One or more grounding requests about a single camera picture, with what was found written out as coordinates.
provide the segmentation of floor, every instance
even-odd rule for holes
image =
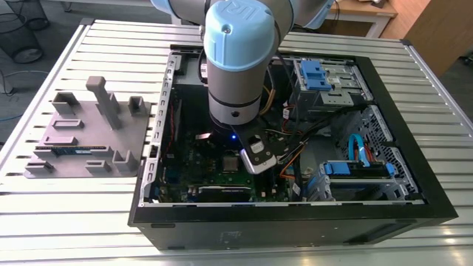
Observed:
[[[65,13],[59,2],[41,1],[41,3],[51,21],[49,28],[36,33],[36,37],[44,49],[44,57],[36,63],[19,65],[15,64],[0,51],[0,70],[5,74],[20,70],[49,71],[77,28],[79,22],[84,17],[135,22],[170,22],[169,15],[149,7],[75,3],[72,5],[72,12]],[[9,12],[11,10],[5,2],[0,1],[0,14]],[[8,79],[8,82],[16,88],[16,94],[12,97],[7,97],[0,93],[0,148],[1,142],[7,141],[17,123],[17,119],[8,121],[1,120],[17,116],[24,112],[35,97],[44,77],[45,74],[41,73],[25,73],[12,76]],[[441,77],[441,82],[472,119],[473,105],[469,103],[473,102],[473,66],[465,66],[461,61],[458,61]]]

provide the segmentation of aluminum profile table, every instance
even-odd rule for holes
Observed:
[[[53,113],[49,101],[59,91],[89,99],[91,75],[105,77],[119,101],[136,95],[153,103],[153,125],[170,44],[201,45],[197,28],[117,21],[79,26],[0,151],[0,264],[472,263],[473,127],[417,52],[398,40],[294,33],[281,50],[370,57],[460,215],[441,226],[416,229],[370,246],[160,252],[127,225],[136,178],[25,179],[24,166]]]

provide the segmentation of orange wire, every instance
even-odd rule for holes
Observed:
[[[284,167],[282,171],[280,172],[280,176],[284,176],[284,172],[288,170],[289,165],[293,163],[293,161],[296,160],[297,156],[301,154],[304,150],[304,147],[301,148],[301,150],[296,153],[296,155],[293,156],[293,158],[290,159],[289,163],[286,164],[286,166]]]
[[[282,125],[281,125],[281,131],[282,131],[284,133],[292,133],[292,131],[288,131],[288,130],[285,129],[288,122],[289,122],[289,120],[285,119],[284,122],[282,122]]]
[[[286,176],[286,175],[282,175],[282,176],[280,176],[280,177],[282,177],[282,178],[285,178],[285,179],[296,179],[296,177],[293,177],[293,176]]]

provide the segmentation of motherboard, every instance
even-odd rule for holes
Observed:
[[[166,154],[162,185],[155,190],[162,202],[288,201],[285,180],[248,173],[234,135],[222,142],[216,132],[190,131],[180,144]]]

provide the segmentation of gray fixture plate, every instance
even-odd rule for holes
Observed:
[[[149,120],[151,103],[145,103],[147,114],[132,116],[128,103],[119,102],[120,113],[119,118],[123,122],[123,128],[112,130],[105,117],[100,114],[96,107],[96,101],[79,101],[80,105],[73,106],[75,115],[60,115],[55,112],[52,120],[47,127],[43,139],[37,146],[44,146],[47,137],[68,137],[77,139],[77,146],[109,146],[113,151],[119,151],[123,158],[127,156],[128,150],[132,152],[135,159],[139,161],[144,147],[145,133]],[[80,119],[84,127],[79,129],[55,129],[52,125],[56,120]],[[52,166],[53,171],[44,174],[32,174],[24,172],[27,178],[75,178],[75,177],[132,177],[137,174],[137,169],[131,172],[119,172],[112,163],[112,156],[95,157],[93,155],[63,155],[56,158],[40,159],[32,156],[31,162],[45,160]],[[85,168],[85,161],[104,160],[111,166],[109,172],[96,172],[92,174]]]

